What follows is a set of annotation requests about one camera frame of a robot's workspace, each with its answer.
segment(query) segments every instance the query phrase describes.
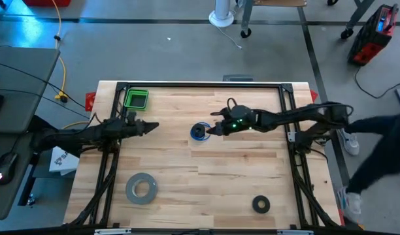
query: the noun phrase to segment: sneaker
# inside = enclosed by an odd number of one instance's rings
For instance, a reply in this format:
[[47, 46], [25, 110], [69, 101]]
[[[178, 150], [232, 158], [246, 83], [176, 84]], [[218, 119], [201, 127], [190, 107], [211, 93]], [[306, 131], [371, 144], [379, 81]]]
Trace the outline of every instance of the sneaker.
[[346, 193], [346, 187], [342, 187], [338, 190], [337, 194], [344, 216], [352, 222], [360, 225], [361, 196], [357, 193]]
[[359, 153], [359, 144], [357, 141], [357, 136], [355, 134], [348, 134], [344, 129], [337, 131], [342, 138], [345, 151], [350, 155], [356, 156]]

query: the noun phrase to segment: concrete floor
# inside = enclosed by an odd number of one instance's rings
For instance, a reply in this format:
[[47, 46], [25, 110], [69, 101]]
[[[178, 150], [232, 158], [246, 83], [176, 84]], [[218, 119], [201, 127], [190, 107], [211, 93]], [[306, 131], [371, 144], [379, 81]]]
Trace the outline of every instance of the concrete floor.
[[[400, 5], [400, 0], [376, 1], [362, 21], [381, 3], [392, 5], [394, 2]], [[61, 9], [61, 15], [63, 18], [206, 20], [213, 7], [213, 0], [114, 0], [114, 4], [103, 0], [73, 0], [70, 7]], [[339, 1], [334, 7], [326, 6], [326, 1], [308, 1], [304, 12], [309, 21], [345, 24], [355, 9], [351, 0]], [[58, 24], [33, 17], [56, 18], [54, 8], [27, 8], [21, 0], [13, 0], [5, 16], [18, 15], [30, 17], [21, 22], [0, 21], [0, 45], [54, 47], [53, 36]], [[296, 8], [254, 7], [252, 20], [298, 22], [299, 15]], [[197, 24], [64, 22], [60, 50], [67, 66], [66, 92], [83, 103], [84, 94], [95, 91], [99, 80], [221, 81], [225, 74], [251, 74], [257, 81], [308, 82], [315, 91], [321, 88], [315, 81], [300, 25], [250, 25], [250, 28], [252, 35], [247, 39], [240, 38], [240, 25], [224, 29], [243, 47], [239, 50], [206, 21]], [[357, 88], [353, 80], [357, 68], [346, 63], [354, 37], [339, 40], [344, 26], [308, 28], [327, 97], [352, 105], [356, 110], [351, 120], [400, 111], [393, 92], [375, 100]], [[400, 82], [400, 27], [389, 46], [360, 70], [358, 78], [374, 94]], [[62, 69], [58, 64], [50, 81], [60, 85], [61, 79]], [[55, 93], [47, 89], [44, 95], [50, 98]], [[81, 112], [71, 102], [66, 105]], [[56, 127], [82, 121], [80, 116], [47, 101], [41, 101], [37, 114]], [[345, 153], [350, 175], [378, 140], [378, 136], [371, 134], [358, 137], [360, 155], [351, 157]], [[336, 190], [342, 186], [338, 167], [331, 147], [326, 151]], [[8, 218], [0, 221], [0, 230], [62, 224], [70, 190], [71, 181], [37, 181], [33, 189], [40, 199], [37, 204], [33, 208], [13, 206]], [[363, 223], [367, 230], [400, 233], [400, 176], [380, 180], [363, 193], [363, 200]]]

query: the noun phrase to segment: white stand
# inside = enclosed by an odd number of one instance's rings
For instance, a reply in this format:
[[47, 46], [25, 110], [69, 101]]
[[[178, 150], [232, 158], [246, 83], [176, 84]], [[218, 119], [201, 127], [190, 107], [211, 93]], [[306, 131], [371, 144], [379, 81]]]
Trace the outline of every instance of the white stand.
[[233, 14], [229, 11], [230, 0], [216, 0], [214, 10], [208, 16], [208, 20], [216, 27], [227, 27], [233, 23]]

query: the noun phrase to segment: black tape roll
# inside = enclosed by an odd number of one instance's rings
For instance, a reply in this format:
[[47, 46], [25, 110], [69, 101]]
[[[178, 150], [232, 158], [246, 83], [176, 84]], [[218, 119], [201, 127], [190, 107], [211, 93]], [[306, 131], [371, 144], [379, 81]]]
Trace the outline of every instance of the black tape roll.
[[[258, 202], [264, 202], [264, 207], [260, 207]], [[256, 196], [252, 201], [252, 208], [258, 213], [267, 213], [270, 210], [270, 200], [263, 195]]]

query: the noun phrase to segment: wooden tabletop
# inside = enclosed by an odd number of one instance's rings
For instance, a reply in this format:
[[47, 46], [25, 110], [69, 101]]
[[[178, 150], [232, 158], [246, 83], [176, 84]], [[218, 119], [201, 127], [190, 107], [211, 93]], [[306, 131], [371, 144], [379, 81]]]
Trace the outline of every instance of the wooden tabletop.
[[[116, 82], [101, 81], [93, 106], [100, 118], [109, 118]], [[210, 116], [226, 106], [230, 97], [238, 104], [280, 111], [276, 89], [149, 87], [148, 108], [138, 112], [159, 127], [143, 137], [122, 141], [109, 225], [130, 228], [289, 228], [299, 226], [286, 137], [282, 127], [268, 133], [245, 131], [211, 136], [199, 142], [190, 129], [199, 121], [214, 123]], [[298, 107], [312, 102], [307, 83], [293, 83]], [[301, 123], [307, 129], [312, 122]], [[323, 151], [319, 146], [313, 148]], [[340, 223], [326, 160], [307, 155], [314, 195], [332, 220]], [[81, 155], [64, 221], [75, 219], [94, 194], [101, 153]], [[125, 185], [136, 173], [146, 172], [157, 181], [158, 194], [147, 205], [130, 203]], [[251, 205], [257, 195], [271, 203], [268, 213], [258, 214]], [[310, 221], [308, 203], [303, 196]], [[100, 202], [101, 218], [104, 200]]]

